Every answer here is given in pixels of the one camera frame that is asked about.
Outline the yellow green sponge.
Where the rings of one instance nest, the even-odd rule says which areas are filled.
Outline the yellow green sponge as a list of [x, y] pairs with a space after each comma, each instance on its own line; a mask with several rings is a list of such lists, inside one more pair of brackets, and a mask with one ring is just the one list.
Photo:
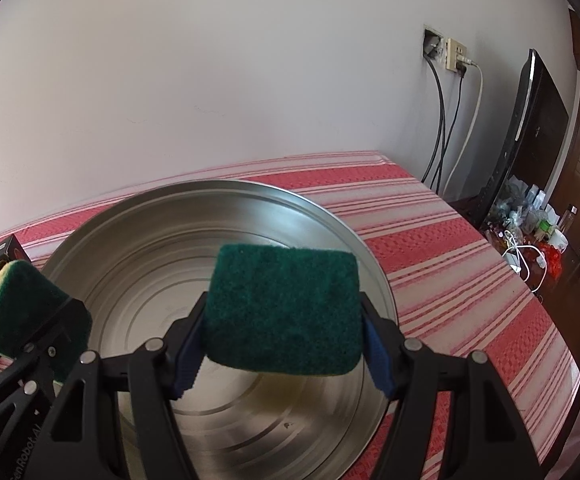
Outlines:
[[32, 263], [7, 263], [0, 270], [0, 356], [16, 358], [68, 298]]

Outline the green scouring sponge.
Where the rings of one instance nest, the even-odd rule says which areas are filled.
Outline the green scouring sponge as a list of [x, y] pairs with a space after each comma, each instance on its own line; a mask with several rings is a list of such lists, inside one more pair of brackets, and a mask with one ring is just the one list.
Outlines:
[[225, 245], [204, 308], [210, 360], [259, 373], [339, 376], [363, 351], [360, 276], [349, 252]]

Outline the round metal cookie tin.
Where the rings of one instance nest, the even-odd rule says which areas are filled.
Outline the round metal cookie tin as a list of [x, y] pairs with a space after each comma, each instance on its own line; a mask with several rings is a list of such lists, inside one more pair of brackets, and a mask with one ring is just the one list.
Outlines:
[[386, 409], [360, 353], [352, 291], [383, 318], [386, 274], [335, 214], [274, 186], [198, 180], [138, 194], [77, 228], [44, 265], [122, 356], [208, 296], [192, 383], [170, 402], [201, 479], [340, 479]]

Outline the black television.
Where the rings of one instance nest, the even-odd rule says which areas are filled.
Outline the black television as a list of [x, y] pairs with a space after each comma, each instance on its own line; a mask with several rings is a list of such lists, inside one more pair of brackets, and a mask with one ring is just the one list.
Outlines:
[[529, 50], [502, 150], [472, 210], [473, 226], [486, 225], [495, 204], [504, 199], [504, 186], [511, 178], [546, 188], [568, 122], [566, 106], [548, 68], [537, 50]]

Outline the beige wall socket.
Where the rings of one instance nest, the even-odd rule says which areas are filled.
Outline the beige wall socket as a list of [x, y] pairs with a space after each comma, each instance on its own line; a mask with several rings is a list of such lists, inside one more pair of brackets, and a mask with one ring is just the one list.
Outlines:
[[466, 47], [454, 38], [445, 39], [444, 66], [447, 70], [457, 73], [459, 67], [464, 64], [467, 54]]

